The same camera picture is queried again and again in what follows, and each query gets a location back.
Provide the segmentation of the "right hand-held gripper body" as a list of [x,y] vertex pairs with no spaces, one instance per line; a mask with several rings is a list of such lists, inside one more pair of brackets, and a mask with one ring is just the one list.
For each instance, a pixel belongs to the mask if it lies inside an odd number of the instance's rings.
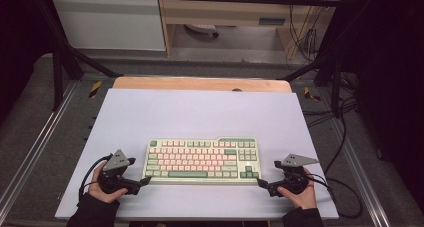
[[318,163],[317,159],[289,154],[281,161],[283,165],[284,178],[281,181],[273,182],[276,184],[274,188],[268,189],[271,197],[282,195],[277,191],[278,187],[284,187],[294,194],[300,194],[308,185],[308,177],[304,170],[305,165]]

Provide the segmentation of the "person's left hand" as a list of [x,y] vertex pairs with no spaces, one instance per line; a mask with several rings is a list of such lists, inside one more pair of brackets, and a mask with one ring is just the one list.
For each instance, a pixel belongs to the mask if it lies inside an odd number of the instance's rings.
[[128,190],[126,188],[121,188],[113,193],[108,194],[101,189],[98,183],[98,177],[105,165],[106,165],[106,162],[103,161],[99,164],[98,167],[94,169],[91,183],[89,184],[89,187],[88,187],[88,193],[92,197],[96,198],[97,200],[111,204],[115,200],[118,200],[119,198],[124,196],[128,192]]

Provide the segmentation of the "light wooden desk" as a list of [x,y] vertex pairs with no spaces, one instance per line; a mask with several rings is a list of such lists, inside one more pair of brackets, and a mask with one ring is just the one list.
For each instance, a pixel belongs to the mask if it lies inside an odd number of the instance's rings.
[[288,59],[300,51],[300,40],[307,31],[326,30],[334,13],[330,7],[207,1],[161,0],[159,6],[168,27],[177,24],[274,27]]

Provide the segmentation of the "yellow and black tape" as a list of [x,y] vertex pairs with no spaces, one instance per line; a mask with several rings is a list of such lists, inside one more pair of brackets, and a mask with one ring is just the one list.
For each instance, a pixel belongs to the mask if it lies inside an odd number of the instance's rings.
[[90,90],[90,93],[89,93],[88,97],[89,97],[89,98],[95,98],[95,96],[96,96],[96,94],[97,94],[97,92],[98,92],[99,88],[101,87],[101,85],[102,85],[102,81],[96,81],[96,82],[93,84],[93,86],[92,86],[92,88],[91,88],[91,90]]
[[312,99],[314,101],[321,101],[321,98],[316,95],[312,95],[308,87],[304,87],[304,97],[306,99]]

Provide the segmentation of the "black metal stand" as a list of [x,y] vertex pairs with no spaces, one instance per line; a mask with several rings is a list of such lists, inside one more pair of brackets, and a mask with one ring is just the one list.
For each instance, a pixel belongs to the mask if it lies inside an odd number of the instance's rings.
[[332,81],[331,102],[330,108],[336,118],[341,117],[339,109],[339,93],[341,85],[341,57],[343,55],[343,42],[341,37],[338,37],[324,50],[313,62],[302,67],[301,69],[282,77],[282,80],[291,82],[296,78],[318,69],[318,74],[315,76],[314,83],[316,86],[325,86],[329,81]]
[[43,18],[45,29],[49,31],[48,36],[51,38],[54,111],[56,111],[64,101],[63,71],[66,71],[72,80],[81,80],[84,73],[79,65],[80,62],[89,65],[107,77],[121,77],[121,74],[107,69],[71,46],[63,30],[62,24],[60,23],[60,18],[53,10],[52,0],[34,0],[34,2]]

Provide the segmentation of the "person's right hand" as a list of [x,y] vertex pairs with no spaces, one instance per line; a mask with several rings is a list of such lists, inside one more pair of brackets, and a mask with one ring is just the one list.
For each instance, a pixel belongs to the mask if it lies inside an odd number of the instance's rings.
[[314,209],[317,207],[314,181],[309,180],[307,187],[300,194],[294,194],[284,187],[278,187],[277,191],[289,199],[296,208]]

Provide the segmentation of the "aluminium floor rail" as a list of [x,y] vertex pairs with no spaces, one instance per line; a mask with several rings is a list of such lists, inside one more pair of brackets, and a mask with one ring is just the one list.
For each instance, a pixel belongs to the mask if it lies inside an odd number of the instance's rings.
[[9,211],[15,203],[50,137],[54,133],[56,126],[60,122],[78,84],[78,81],[71,81],[68,84],[64,94],[62,95],[62,103],[49,115],[47,122],[44,124],[35,142],[26,154],[25,159],[0,197],[0,223],[6,219]]
[[368,177],[359,155],[355,152],[353,142],[348,137],[347,127],[339,119],[331,121],[338,139],[341,141],[341,153],[349,166],[352,178],[360,192],[363,203],[367,208],[375,227],[391,227],[388,216],[377,196],[376,191]]

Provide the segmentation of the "dark curtain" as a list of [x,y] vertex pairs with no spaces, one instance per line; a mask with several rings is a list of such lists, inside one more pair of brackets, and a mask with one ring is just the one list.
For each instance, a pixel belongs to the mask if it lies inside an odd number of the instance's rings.
[[34,63],[51,47],[33,0],[0,0],[0,123],[19,99]]
[[346,62],[380,147],[424,213],[424,0],[369,0]]

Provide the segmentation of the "wooden table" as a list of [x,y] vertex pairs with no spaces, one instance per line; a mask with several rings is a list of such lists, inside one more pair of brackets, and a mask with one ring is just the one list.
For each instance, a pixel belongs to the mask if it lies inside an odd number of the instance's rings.
[[114,89],[201,90],[291,93],[290,84],[282,80],[196,78],[196,77],[119,77]]

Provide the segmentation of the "green and pink keyboard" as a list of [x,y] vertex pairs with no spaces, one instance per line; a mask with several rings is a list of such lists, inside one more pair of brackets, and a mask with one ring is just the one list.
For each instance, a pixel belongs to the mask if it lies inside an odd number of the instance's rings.
[[152,139],[143,177],[155,184],[255,185],[261,177],[255,138]]

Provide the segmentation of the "white chair base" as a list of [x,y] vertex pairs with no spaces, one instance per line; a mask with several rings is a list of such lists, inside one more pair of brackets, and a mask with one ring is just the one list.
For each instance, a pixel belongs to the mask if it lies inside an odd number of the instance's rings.
[[192,31],[203,33],[203,34],[211,34],[214,38],[219,37],[219,33],[216,30],[214,25],[193,25],[186,24],[186,27]]

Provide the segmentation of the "white table board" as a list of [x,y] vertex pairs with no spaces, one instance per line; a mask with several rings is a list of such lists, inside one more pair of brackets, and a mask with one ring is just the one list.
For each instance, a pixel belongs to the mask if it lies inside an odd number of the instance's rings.
[[[56,215],[72,216],[78,189],[89,167],[116,150],[136,162],[126,177],[140,179],[146,147],[153,138],[253,137],[259,144],[263,179],[281,179],[277,160],[288,154],[315,157],[316,151],[293,93],[111,89],[78,161]],[[122,220],[277,220],[290,211],[285,198],[255,184],[159,185],[124,196]]]

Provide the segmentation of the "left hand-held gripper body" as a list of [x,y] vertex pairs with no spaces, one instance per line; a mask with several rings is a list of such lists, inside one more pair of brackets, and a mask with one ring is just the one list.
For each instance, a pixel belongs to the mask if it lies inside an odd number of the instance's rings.
[[106,162],[99,177],[98,183],[105,193],[113,193],[121,188],[128,190],[127,195],[137,195],[140,188],[134,188],[134,180],[123,177],[129,165],[128,158],[118,149]]

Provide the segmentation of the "white cabinet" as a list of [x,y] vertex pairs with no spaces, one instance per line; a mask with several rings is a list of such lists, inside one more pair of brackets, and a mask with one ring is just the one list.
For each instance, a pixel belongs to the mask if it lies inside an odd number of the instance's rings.
[[80,49],[164,51],[156,0],[53,0],[68,41]]

